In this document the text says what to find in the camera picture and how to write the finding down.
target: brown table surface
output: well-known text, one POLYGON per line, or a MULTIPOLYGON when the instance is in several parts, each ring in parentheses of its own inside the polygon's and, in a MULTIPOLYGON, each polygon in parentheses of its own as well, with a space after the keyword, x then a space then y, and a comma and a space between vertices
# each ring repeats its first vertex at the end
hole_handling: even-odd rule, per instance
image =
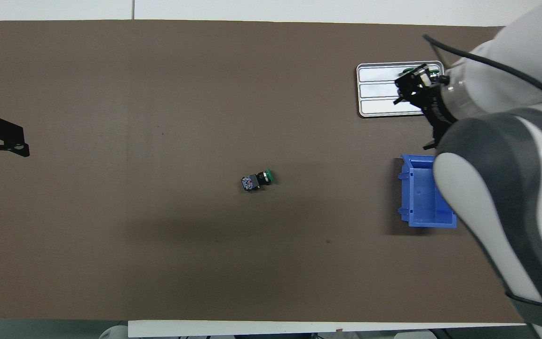
POLYGON ((32 152, 0 152, 0 317, 519 322, 462 225, 400 221, 424 118, 357 114, 355 67, 434 60, 424 32, 497 28, 0 22, 32 152))

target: metal tray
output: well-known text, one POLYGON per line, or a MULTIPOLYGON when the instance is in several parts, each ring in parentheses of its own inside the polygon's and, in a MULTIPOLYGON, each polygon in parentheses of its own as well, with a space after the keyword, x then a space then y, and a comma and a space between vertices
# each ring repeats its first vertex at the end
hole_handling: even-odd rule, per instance
POLYGON ((406 101, 397 105, 393 101, 398 98, 394 85, 402 71, 409 67, 427 64, 430 70, 438 69, 445 73, 439 61, 390 62, 376 64, 360 64, 357 66, 357 93, 359 94, 359 114, 363 118, 381 116, 421 115, 422 111, 406 101))

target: white floor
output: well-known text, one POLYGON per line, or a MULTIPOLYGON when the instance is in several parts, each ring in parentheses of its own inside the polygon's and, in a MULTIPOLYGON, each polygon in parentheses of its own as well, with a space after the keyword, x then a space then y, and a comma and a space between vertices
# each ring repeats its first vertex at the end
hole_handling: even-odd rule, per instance
POLYGON ((0 20, 172 19, 504 26, 542 0, 0 0, 0 20))
POLYGON ((129 322, 130 337, 175 337, 197 335, 337 333, 430 328, 523 326, 507 323, 333 323, 333 322, 228 322, 210 320, 136 320, 129 322))
MULTIPOLYGON (((100 320, 34 320, 0 319, 0 339, 97 339, 108 328, 118 324, 100 320)), ((441 330, 434 331, 439 339, 448 339, 441 330)), ((319 333, 324 339, 392 339, 398 331, 319 333)), ((525 326, 448 329, 453 339, 533 339, 525 326)), ((212 339, 233 339, 213 336, 212 339)))

